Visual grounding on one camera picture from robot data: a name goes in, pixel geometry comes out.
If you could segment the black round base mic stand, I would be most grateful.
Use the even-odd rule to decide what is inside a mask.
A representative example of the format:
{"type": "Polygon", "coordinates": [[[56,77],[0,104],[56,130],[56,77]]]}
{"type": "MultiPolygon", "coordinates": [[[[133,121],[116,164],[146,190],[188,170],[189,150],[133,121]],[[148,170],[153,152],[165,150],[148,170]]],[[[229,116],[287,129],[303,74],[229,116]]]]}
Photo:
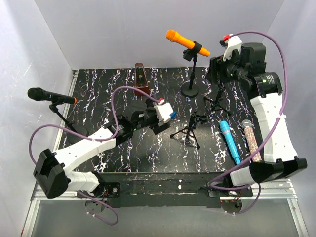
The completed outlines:
{"type": "Polygon", "coordinates": [[[202,45],[194,41],[194,47],[192,49],[186,49],[183,51],[183,58],[187,61],[193,60],[192,72],[190,74],[190,81],[184,83],[181,86],[181,94],[185,97],[193,98],[199,93],[199,88],[194,84],[196,62],[198,60],[198,53],[202,49],[202,45]]]}

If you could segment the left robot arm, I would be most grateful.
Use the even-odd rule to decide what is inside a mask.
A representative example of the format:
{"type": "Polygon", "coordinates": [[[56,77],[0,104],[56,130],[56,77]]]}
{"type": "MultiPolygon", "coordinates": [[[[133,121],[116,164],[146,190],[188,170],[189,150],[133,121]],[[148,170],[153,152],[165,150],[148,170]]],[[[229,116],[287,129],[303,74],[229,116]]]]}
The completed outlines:
{"type": "Polygon", "coordinates": [[[97,172],[75,172],[74,169],[98,155],[113,149],[132,138],[142,128],[150,128],[159,134],[170,127],[176,112],[170,103],[155,102],[134,104],[98,131],[66,148],[40,153],[34,177],[48,199],[61,196],[65,191],[86,191],[93,197],[101,197],[110,185],[97,172]]]}

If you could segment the black microphone orange tip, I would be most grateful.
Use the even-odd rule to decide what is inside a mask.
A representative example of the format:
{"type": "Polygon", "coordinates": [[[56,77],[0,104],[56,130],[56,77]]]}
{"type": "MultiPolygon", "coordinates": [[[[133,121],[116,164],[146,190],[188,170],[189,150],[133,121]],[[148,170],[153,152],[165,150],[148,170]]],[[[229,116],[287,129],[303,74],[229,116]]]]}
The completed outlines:
{"type": "Polygon", "coordinates": [[[30,88],[27,95],[30,99],[35,101],[50,101],[53,103],[62,102],[67,104],[75,104],[77,102],[76,97],[48,92],[39,87],[30,88]]]}

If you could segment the black shock mount tripod stand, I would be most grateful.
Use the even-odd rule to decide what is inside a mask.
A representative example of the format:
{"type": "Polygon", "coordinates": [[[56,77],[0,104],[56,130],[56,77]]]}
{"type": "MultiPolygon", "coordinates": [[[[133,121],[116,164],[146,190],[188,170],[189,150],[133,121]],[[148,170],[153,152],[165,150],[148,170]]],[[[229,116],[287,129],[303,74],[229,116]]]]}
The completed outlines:
{"type": "Polygon", "coordinates": [[[218,84],[218,91],[217,91],[215,100],[209,99],[206,96],[203,97],[204,102],[206,101],[210,102],[211,114],[214,114],[216,111],[224,111],[227,114],[227,116],[232,115],[230,111],[228,111],[227,109],[225,109],[223,106],[220,105],[220,102],[223,100],[222,95],[223,95],[224,90],[225,90],[225,86],[222,83],[220,83],[218,84]]]}

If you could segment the black tripod stand blue mic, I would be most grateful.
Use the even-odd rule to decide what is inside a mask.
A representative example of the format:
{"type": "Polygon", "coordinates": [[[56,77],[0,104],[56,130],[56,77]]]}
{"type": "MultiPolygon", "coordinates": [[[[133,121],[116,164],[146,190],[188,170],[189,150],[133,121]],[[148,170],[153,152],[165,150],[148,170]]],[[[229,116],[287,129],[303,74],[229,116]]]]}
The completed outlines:
{"type": "Polygon", "coordinates": [[[179,130],[178,132],[171,134],[169,137],[173,138],[178,133],[183,133],[183,134],[186,135],[185,141],[189,142],[190,138],[193,138],[195,140],[195,142],[196,142],[197,149],[199,150],[200,149],[200,145],[199,145],[199,143],[198,143],[198,141],[196,139],[196,136],[194,134],[194,130],[196,129],[196,125],[198,123],[203,124],[205,122],[207,122],[207,116],[206,115],[199,115],[195,111],[195,112],[193,112],[191,114],[188,125],[185,126],[183,129],[179,130]]]}

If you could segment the blue microphone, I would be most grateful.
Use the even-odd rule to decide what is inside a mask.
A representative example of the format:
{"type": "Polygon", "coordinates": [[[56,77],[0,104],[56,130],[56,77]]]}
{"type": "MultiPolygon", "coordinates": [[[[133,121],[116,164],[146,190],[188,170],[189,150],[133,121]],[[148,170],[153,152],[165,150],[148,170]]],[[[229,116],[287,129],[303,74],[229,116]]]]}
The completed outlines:
{"type": "Polygon", "coordinates": [[[240,160],[239,152],[237,150],[233,136],[231,134],[230,127],[225,120],[220,122],[220,130],[224,135],[224,138],[226,140],[226,143],[228,145],[232,158],[234,159],[236,164],[240,164],[241,160],[240,160]]]}

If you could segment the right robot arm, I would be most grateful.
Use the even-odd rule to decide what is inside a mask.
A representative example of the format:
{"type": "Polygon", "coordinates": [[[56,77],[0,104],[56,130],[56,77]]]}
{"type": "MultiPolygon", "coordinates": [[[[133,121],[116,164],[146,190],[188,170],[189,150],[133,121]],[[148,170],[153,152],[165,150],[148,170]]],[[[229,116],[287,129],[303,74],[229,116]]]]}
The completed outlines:
{"type": "Polygon", "coordinates": [[[266,47],[262,43],[225,42],[222,56],[212,58],[210,73],[214,79],[236,79],[246,91],[253,107],[263,139],[262,145],[251,152],[251,160],[244,159],[224,180],[210,182],[210,186],[224,190],[229,196],[252,184],[291,177],[308,167],[299,158],[289,137],[283,107],[283,93],[279,75],[266,71],[266,47]]]}

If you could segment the blue white toy block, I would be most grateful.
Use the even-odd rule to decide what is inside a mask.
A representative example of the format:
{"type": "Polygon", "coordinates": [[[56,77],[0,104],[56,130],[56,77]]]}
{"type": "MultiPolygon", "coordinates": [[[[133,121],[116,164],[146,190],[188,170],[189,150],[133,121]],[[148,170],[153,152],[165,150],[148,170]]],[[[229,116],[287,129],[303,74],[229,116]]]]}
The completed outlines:
{"type": "Polygon", "coordinates": [[[174,119],[176,117],[177,113],[175,111],[173,111],[171,114],[170,114],[170,118],[171,119],[174,119]]]}

